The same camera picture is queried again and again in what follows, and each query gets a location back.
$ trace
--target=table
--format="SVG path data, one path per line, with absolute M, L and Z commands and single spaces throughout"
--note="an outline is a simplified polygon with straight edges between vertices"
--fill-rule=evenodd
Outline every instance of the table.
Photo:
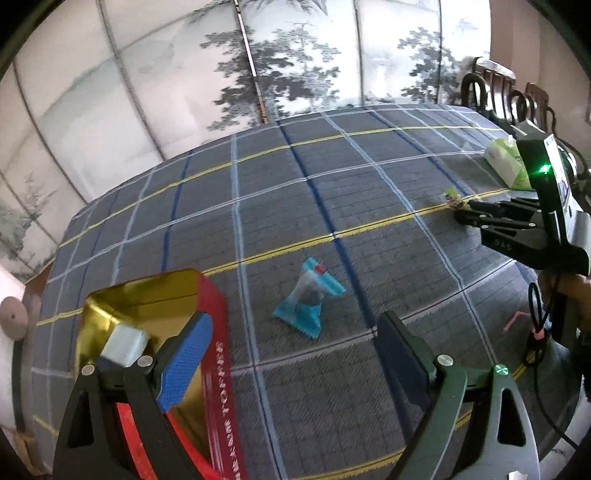
M 227 296 L 232 381 L 252 479 L 381 479 L 405 441 L 373 339 L 393 310 L 436 353 L 468 367 L 509 366 L 540 453 L 553 445 L 521 366 L 535 274 L 480 245 L 442 194 L 513 192 L 483 158 L 505 134 L 440 105 L 346 108 L 291 118 L 195 148 L 127 181 L 71 221 L 35 338 L 35 428 L 51 466 L 73 385 L 80 308 L 100 288 L 192 267 Z M 308 257 L 346 288 L 311 340 L 272 311 Z M 578 396 L 566 353 L 548 352 L 540 388 L 568 423 Z M 407 427 L 421 412 L 406 403 Z M 468 411 L 452 445 L 457 452 Z M 443 470 L 453 466 L 453 457 Z

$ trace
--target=metal screw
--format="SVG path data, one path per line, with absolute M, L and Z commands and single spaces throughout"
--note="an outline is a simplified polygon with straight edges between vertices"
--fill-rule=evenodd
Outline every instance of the metal screw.
M 499 375 L 509 375 L 509 369 L 503 364 L 496 364 L 495 373 Z
M 152 365 L 153 361 L 154 361 L 154 359 L 152 359 L 151 356 L 142 355 L 141 357 L 138 358 L 138 365 L 141 367 L 149 367 L 150 365 Z
M 88 364 L 82 367 L 82 375 L 92 375 L 95 372 L 95 366 L 93 364 Z
M 437 362 L 439 362 L 439 364 L 443 365 L 444 367 L 450 367 L 453 365 L 453 358 L 449 355 L 445 355 L 444 353 L 443 355 L 439 355 L 437 357 Z

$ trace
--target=black cable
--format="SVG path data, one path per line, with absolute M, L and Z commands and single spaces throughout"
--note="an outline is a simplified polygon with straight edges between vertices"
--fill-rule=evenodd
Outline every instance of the black cable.
M 531 315 L 531 320 L 534 324 L 535 333 L 540 333 L 544 329 L 544 324 L 546 323 L 546 320 L 548 319 L 548 315 L 550 314 L 552 303 L 554 301 L 554 296 L 556 295 L 556 289 L 558 286 L 559 278 L 560 278 L 560 275 L 557 275 L 556 282 L 554 283 L 554 287 L 552 289 L 552 295 L 550 297 L 550 301 L 548 302 L 548 307 L 546 308 L 544 315 L 542 315 L 542 304 L 540 301 L 540 291 L 538 289 L 538 285 L 536 285 L 533 282 L 530 283 L 530 286 L 527 291 L 527 297 L 528 297 L 528 302 L 530 304 L 530 315 Z M 530 337 L 528 339 L 528 346 L 530 346 L 530 345 L 533 346 L 534 362 L 529 363 L 526 360 L 526 361 L 524 361 L 524 363 L 526 365 L 528 365 L 529 367 L 530 366 L 534 367 L 534 394 L 535 394 L 535 399 L 538 402 L 538 406 L 540 407 L 540 411 L 542 412 L 542 415 L 544 416 L 546 421 L 550 424 L 552 429 L 566 443 L 568 443 L 572 448 L 577 449 L 578 445 L 571 438 L 569 438 L 568 435 L 565 434 L 565 432 L 560 430 L 559 427 L 555 424 L 554 420 L 552 420 L 552 418 L 550 417 L 550 415 L 546 411 L 544 404 L 542 402 L 542 398 L 540 396 L 540 389 L 538 386 L 538 366 L 544 358 L 545 349 L 547 346 L 547 341 L 548 341 L 548 337 L 547 337 L 546 332 L 544 332 L 544 337 L 540 340 L 536 339 L 533 336 L 533 334 L 530 333 Z
M 563 145 L 561 145 L 561 147 L 563 147 L 565 150 L 570 150 L 572 151 L 575 155 L 578 156 L 581 164 L 583 165 L 583 172 L 582 174 L 579 175 L 578 172 L 574 172 L 574 175 L 576 177 L 582 177 L 582 178 L 587 178 L 589 176 L 589 165 L 587 163 L 587 161 L 585 160 L 585 157 L 581 155 L 581 152 L 579 150 L 577 150 L 576 148 L 574 148 L 570 143 L 568 143 L 566 140 L 564 140 L 563 138 L 558 138 L 557 140 L 562 143 Z

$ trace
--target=green tissue package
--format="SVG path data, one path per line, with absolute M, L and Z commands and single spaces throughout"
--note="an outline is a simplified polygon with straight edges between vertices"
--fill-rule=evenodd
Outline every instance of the green tissue package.
M 484 156 L 511 190 L 533 190 L 514 138 L 492 141 Z

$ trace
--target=chair back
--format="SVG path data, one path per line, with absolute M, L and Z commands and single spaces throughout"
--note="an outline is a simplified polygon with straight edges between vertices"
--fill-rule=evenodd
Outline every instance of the chair back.
M 525 98 L 527 101 L 528 118 L 544 132 L 553 133 L 556 136 L 556 114 L 548 105 L 550 98 L 548 93 L 535 83 L 528 82 L 525 85 Z M 548 114 L 552 114 L 552 120 L 548 123 Z
M 477 112 L 494 112 L 511 125 L 525 120 L 527 103 L 515 89 L 515 73 L 492 60 L 476 57 L 472 72 L 462 80 L 462 105 Z

